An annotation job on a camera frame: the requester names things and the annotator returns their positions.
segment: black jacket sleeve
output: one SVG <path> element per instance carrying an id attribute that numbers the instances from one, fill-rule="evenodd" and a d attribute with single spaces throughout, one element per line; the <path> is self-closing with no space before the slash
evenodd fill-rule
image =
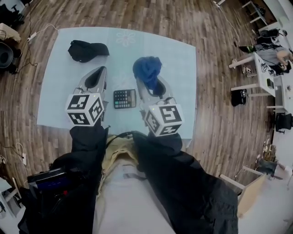
<path id="1" fill-rule="evenodd" d="M 21 188 L 26 207 L 18 224 L 21 234 L 92 234 L 108 129 L 104 130 L 99 121 L 94 127 L 74 127 L 70 133 L 72 152 L 56 159 L 51 169 L 76 168 L 82 174 L 82 183 L 61 200 L 55 194 L 37 193 L 35 197 L 30 190 Z"/>
<path id="2" fill-rule="evenodd" d="M 238 233 L 237 195 L 180 151 L 179 135 L 133 134 L 139 168 L 166 209 L 176 234 Z"/>

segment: light blue tablecloth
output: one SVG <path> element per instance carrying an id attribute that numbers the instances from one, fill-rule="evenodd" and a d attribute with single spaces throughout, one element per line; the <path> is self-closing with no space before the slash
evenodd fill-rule
<path id="1" fill-rule="evenodd" d="M 74 61 L 67 52 L 71 41 L 104 43 L 110 56 L 96 57 L 88 63 Z M 195 47 L 150 33 L 106 27 L 80 27 L 59 30 L 45 71 L 38 109 L 37 124 L 56 128 L 71 128 L 65 113 L 65 103 L 80 79 L 98 66 L 107 67 L 109 102 L 104 126 L 110 134 L 136 130 L 148 133 L 137 107 L 115 110 L 113 91 L 136 89 L 133 63 L 140 57 L 159 57 L 163 67 L 160 75 L 170 84 L 173 95 L 182 106 L 185 123 L 180 127 L 182 138 L 191 139 L 195 123 L 196 51 Z"/>

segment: calculator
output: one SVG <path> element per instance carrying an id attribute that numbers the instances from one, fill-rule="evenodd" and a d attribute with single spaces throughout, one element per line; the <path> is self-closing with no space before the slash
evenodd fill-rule
<path id="1" fill-rule="evenodd" d="M 136 107 L 136 90 L 114 91 L 114 108 L 126 109 Z"/>

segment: wooden floor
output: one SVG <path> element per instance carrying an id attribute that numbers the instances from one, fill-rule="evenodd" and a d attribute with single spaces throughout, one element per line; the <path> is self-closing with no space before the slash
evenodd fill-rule
<path id="1" fill-rule="evenodd" d="M 252 44 L 252 26 L 240 7 L 237 0 L 227 0 L 222 5 L 240 43 Z M 32 33 L 48 24 L 57 28 L 121 27 L 196 46 L 197 117 L 188 152 L 215 176 L 223 173 L 234 178 L 242 164 L 254 165 L 268 134 L 267 97 L 253 97 L 245 106 L 232 107 L 230 88 L 252 83 L 253 79 L 248 80 L 238 69 L 228 68 L 232 58 L 240 55 L 233 46 L 238 36 L 211 0 L 56 0 L 55 4 L 34 0 L 30 9 L 25 9 L 29 11 Z M 28 19 L 27 16 L 19 28 L 19 48 L 23 51 L 20 66 L 29 58 Z M 56 38 L 52 27 L 38 34 L 30 46 L 31 63 L 38 63 L 37 67 L 29 65 L 17 75 L 5 74 L 0 79 L 0 142 L 6 146 L 23 144 L 29 175 L 47 170 L 54 159 L 71 149 L 68 130 L 36 125 L 43 75 Z M 25 171 L 17 154 L 2 147 L 0 153 L 8 160 L 9 177 L 23 185 Z M 244 184 L 251 179 L 245 173 L 238 177 Z"/>

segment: black strap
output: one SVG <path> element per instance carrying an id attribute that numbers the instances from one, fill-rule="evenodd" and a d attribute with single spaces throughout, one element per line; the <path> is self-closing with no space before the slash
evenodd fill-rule
<path id="1" fill-rule="evenodd" d="M 127 136 L 129 136 L 129 135 L 132 135 L 132 132 L 125 132 L 125 133 L 121 133 L 121 134 L 119 134 L 119 135 L 117 135 L 116 137 L 114 137 L 112 140 L 110 140 L 108 143 L 107 143 L 107 145 L 106 145 L 106 148 L 108 148 L 108 146 L 116 139 L 116 138 L 125 138 L 125 137 L 127 137 Z"/>

